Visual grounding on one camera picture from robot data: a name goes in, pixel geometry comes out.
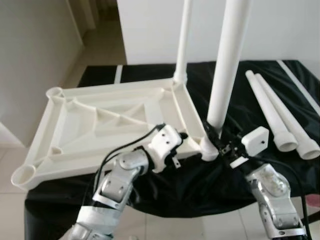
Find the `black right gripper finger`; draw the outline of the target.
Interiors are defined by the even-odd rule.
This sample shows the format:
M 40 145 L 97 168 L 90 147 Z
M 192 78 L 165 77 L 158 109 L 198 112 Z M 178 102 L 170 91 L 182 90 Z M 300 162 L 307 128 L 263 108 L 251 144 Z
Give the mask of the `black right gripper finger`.
M 205 131 L 206 138 L 208 141 L 216 148 L 220 149 L 224 146 L 223 142 L 220 140 L 219 135 L 215 128 L 210 125 L 207 121 L 203 122 L 203 130 Z

